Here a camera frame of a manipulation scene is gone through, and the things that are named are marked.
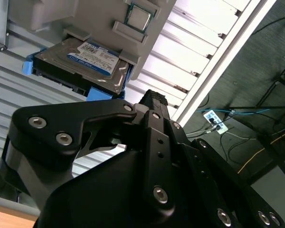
wooden surface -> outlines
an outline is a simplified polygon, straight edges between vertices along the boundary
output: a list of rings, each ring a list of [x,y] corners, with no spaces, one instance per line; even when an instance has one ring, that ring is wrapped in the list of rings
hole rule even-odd
[[[32,228],[37,217],[0,207],[0,228]]]

blue bracket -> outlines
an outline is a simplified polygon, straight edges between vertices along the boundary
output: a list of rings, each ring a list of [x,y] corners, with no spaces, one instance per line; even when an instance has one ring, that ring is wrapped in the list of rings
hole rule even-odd
[[[103,100],[111,100],[112,95],[105,93],[99,89],[92,87],[87,96],[86,101],[103,101]]]
[[[31,75],[33,72],[33,59],[34,56],[42,51],[46,50],[46,48],[41,49],[39,52],[35,52],[29,56],[27,56],[26,60],[24,61],[22,65],[22,73],[24,75]]]

gray plastic housing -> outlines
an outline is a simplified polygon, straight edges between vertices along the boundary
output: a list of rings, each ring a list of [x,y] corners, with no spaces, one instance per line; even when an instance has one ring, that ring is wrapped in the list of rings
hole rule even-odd
[[[120,59],[134,65],[131,79],[136,79],[175,2],[176,0],[10,0],[10,9],[11,6],[15,8],[10,10],[9,18],[28,29],[40,29],[50,20],[61,19],[61,25],[65,28],[73,27],[73,34],[69,33],[72,36],[80,39],[83,36],[76,36],[74,31],[83,31],[95,42],[119,53]],[[153,15],[144,33],[125,25],[132,3]]]

white power strip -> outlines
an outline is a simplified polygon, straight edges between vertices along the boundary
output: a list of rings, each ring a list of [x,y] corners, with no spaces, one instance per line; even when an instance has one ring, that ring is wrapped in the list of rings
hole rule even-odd
[[[224,125],[224,123],[222,123],[222,120],[218,117],[218,115],[216,115],[216,113],[213,110],[205,113],[204,117],[210,124],[212,124],[213,127],[220,126],[220,129],[217,130],[219,134],[223,134],[226,131],[228,131],[227,126]]]

blue cable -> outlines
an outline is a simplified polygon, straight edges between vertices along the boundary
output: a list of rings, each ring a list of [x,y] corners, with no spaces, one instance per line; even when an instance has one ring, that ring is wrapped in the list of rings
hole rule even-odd
[[[271,109],[263,109],[254,113],[245,113],[245,112],[233,112],[230,110],[224,110],[224,109],[202,109],[202,110],[197,110],[196,112],[205,112],[205,111],[217,111],[217,112],[223,112],[223,113],[234,113],[234,114],[238,114],[238,115],[253,115],[253,114],[257,114],[257,113],[263,113],[263,112],[267,112],[270,111]]]

